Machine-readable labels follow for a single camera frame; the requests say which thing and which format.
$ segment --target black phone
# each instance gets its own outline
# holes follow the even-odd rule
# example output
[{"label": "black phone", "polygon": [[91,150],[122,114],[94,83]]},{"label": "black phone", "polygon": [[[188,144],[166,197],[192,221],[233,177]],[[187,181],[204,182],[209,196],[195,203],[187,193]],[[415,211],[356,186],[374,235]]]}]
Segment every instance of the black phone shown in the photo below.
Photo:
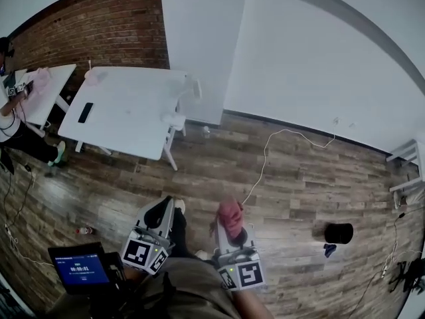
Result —
[{"label": "black phone", "polygon": [[88,114],[90,113],[92,107],[93,107],[93,103],[86,103],[83,111],[81,112],[80,118],[78,119],[78,123],[86,122]]}]

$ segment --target small bottle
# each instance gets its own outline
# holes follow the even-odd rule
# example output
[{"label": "small bottle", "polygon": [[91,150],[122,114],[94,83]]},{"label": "small bottle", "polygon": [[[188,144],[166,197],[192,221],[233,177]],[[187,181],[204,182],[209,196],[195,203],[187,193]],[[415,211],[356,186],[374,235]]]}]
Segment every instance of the small bottle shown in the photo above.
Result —
[{"label": "small bottle", "polygon": [[83,235],[92,234],[93,233],[93,229],[90,228],[90,227],[81,227],[81,228],[78,228],[75,231],[75,233],[77,233],[77,234],[83,234]]},{"label": "small bottle", "polygon": [[211,134],[210,128],[208,126],[204,126],[202,128],[202,137],[203,138],[210,138],[210,134]]}]

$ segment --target black cylinder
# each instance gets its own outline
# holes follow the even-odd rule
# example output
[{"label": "black cylinder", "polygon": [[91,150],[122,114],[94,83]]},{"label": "black cylinder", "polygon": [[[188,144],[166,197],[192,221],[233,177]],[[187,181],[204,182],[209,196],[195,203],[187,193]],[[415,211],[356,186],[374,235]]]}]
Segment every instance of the black cylinder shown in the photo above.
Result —
[{"label": "black cylinder", "polygon": [[354,228],[350,223],[331,223],[325,229],[327,243],[343,243],[346,245],[353,238]]}]

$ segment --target display screen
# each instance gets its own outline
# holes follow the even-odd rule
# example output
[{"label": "display screen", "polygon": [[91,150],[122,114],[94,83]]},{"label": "display screen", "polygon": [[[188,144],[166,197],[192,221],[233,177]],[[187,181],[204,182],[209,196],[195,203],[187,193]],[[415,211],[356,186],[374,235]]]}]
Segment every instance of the display screen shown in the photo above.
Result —
[{"label": "display screen", "polygon": [[97,254],[54,259],[65,284],[104,284],[109,282]]}]

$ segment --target white shirt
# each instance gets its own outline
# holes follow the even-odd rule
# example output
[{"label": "white shirt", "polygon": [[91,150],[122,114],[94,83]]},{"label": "white shirt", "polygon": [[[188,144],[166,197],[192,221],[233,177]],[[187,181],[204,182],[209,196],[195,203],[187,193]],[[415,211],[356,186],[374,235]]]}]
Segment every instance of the white shirt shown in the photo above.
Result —
[{"label": "white shirt", "polygon": [[[6,96],[4,89],[0,88],[0,108],[6,105],[8,101],[9,99]],[[16,113],[15,113],[15,121],[13,120],[12,112],[8,114],[6,117],[3,117],[0,114],[0,143],[7,141],[10,137],[15,135],[16,131],[18,131],[19,129],[19,125],[21,125],[21,120],[18,118],[18,115],[16,115]]]}]

